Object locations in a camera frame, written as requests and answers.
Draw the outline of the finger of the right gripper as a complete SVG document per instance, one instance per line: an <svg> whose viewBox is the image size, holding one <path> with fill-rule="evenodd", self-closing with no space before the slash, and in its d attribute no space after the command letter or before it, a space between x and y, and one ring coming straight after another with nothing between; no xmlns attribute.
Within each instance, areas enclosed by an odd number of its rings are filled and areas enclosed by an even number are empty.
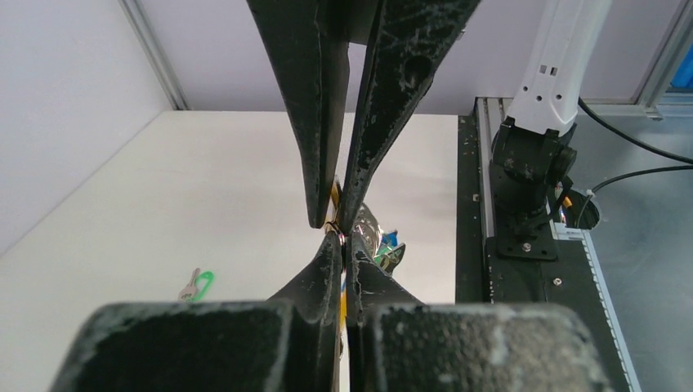
<svg viewBox="0 0 693 392"><path fill-rule="evenodd" d="M338 226L349 233L373 176L430 89L477 1L381 1L369 34Z"/></svg>
<svg viewBox="0 0 693 392"><path fill-rule="evenodd" d="M323 226L350 73L344 1L248 2L299 149L309 225Z"/></svg>

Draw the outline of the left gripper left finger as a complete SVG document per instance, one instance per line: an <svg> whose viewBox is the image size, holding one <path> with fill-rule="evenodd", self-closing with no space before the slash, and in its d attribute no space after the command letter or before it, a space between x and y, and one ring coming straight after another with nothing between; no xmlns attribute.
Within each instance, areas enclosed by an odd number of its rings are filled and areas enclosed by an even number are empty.
<svg viewBox="0 0 693 392"><path fill-rule="evenodd" d="M342 245L264 301L105 305L83 324L54 391L331 391L338 383Z"/></svg>

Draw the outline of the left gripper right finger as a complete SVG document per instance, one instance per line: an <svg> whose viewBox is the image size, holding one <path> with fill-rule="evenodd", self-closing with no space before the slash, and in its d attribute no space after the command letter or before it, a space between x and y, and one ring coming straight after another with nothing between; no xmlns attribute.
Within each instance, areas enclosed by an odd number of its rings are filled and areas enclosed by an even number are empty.
<svg viewBox="0 0 693 392"><path fill-rule="evenodd" d="M353 391L609 391L591 332L554 304L426 305L346 241Z"/></svg>

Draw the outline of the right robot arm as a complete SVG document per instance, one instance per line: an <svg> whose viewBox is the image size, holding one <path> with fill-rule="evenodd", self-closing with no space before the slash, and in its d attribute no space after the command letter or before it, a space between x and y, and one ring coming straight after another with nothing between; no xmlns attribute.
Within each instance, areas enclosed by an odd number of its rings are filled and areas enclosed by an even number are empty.
<svg viewBox="0 0 693 392"><path fill-rule="evenodd" d="M378 166L478 8L476 1L251 1L300 154L311 227L327 222L350 65L366 56L342 196L334 224L349 234ZM588 61L610 10L607 1L550 1L494 155L531 190L569 169L562 154L575 129Z"/></svg>

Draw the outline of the blue key tag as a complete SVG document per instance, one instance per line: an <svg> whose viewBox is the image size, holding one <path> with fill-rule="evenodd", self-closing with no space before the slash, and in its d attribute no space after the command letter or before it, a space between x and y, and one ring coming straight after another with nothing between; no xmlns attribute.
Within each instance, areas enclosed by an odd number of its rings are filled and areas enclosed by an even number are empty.
<svg viewBox="0 0 693 392"><path fill-rule="evenodd" d="M395 229L382 235L381 244L387 247L396 247L399 244L398 231Z"/></svg>

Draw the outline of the key with green tag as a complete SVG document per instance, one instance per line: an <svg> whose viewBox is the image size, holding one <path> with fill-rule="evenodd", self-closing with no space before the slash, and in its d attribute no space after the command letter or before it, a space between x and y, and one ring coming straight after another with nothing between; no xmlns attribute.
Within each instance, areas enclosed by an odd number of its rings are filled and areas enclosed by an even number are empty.
<svg viewBox="0 0 693 392"><path fill-rule="evenodd" d="M215 274L212 271L194 269L190 281L180 290L177 299L184 302L201 301L212 286L214 279Z"/></svg>

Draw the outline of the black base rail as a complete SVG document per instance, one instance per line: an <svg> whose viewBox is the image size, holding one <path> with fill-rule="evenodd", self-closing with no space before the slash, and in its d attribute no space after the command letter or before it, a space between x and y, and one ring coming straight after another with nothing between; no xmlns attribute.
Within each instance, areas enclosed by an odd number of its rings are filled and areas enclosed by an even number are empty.
<svg viewBox="0 0 693 392"><path fill-rule="evenodd" d="M592 334L618 391L641 386L585 216L599 211L569 178L568 136L515 131L510 100L479 98L458 120L455 299L553 303Z"/></svg>

